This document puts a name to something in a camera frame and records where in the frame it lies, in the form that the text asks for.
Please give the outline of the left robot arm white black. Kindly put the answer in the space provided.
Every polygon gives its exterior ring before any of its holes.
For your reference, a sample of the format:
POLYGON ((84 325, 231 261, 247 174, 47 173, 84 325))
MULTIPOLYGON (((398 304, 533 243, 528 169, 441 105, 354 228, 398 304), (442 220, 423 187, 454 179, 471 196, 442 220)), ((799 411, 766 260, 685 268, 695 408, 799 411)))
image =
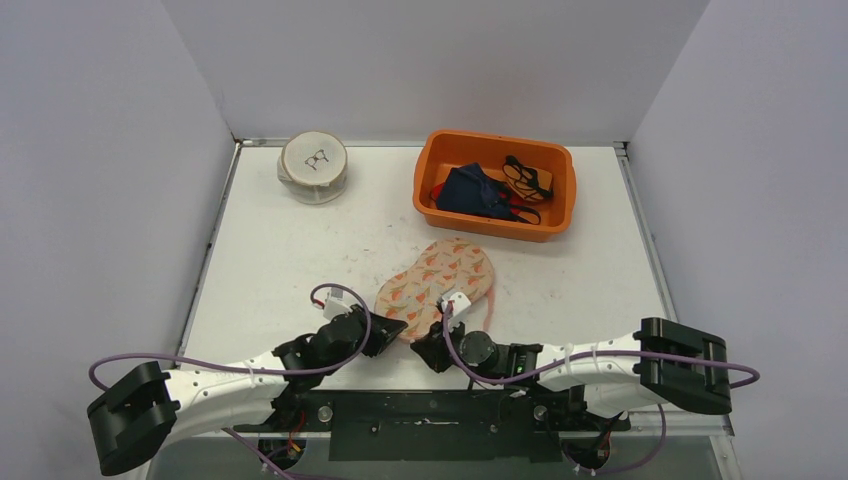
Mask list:
POLYGON ((353 306, 324 324, 242 362, 164 370, 149 361, 104 388, 87 416, 104 476, 127 473, 166 444, 242 425, 290 428, 298 396, 350 359, 382 353, 407 322, 353 306))

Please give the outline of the floral mesh laundry bag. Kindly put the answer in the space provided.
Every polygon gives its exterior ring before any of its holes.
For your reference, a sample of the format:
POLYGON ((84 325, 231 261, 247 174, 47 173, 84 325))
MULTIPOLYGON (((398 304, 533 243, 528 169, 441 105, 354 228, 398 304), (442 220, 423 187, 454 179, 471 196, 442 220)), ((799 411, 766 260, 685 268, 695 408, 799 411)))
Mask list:
POLYGON ((471 303, 489 295, 495 268, 479 245, 454 237, 435 241, 423 249, 406 270, 391 276, 376 295, 373 311, 382 317, 407 323, 399 338, 407 343, 425 336, 441 319, 437 300, 453 289, 471 303))

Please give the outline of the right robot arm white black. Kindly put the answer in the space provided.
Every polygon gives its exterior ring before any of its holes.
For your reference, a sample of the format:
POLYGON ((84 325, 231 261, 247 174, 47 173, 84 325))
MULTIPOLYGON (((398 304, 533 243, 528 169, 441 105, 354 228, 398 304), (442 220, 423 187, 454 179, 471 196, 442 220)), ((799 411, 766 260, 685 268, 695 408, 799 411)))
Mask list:
POLYGON ((654 404, 703 415, 732 410, 725 340, 662 318, 644 318, 618 338, 562 346, 498 344, 484 331, 458 325, 445 333, 435 323, 411 349, 436 373, 456 366, 477 382, 531 395, 577 390, 565 414, 580 429, 654 404))

